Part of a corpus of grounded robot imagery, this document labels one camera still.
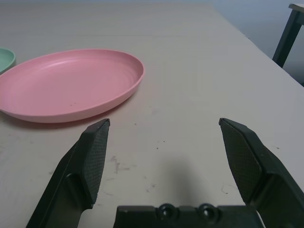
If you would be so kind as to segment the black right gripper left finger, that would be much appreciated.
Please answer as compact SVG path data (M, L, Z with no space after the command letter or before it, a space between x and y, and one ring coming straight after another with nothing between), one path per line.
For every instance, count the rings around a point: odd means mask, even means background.
M103 175L110 120L82 132L58 163L28 228L76 228L82 213L96 203Z

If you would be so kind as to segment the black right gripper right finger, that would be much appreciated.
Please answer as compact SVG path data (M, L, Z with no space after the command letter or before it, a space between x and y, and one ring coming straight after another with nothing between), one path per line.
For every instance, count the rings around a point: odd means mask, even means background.
M246 205L267 228L302 228L304 193L282 162L247 126L221 118L229 168Z

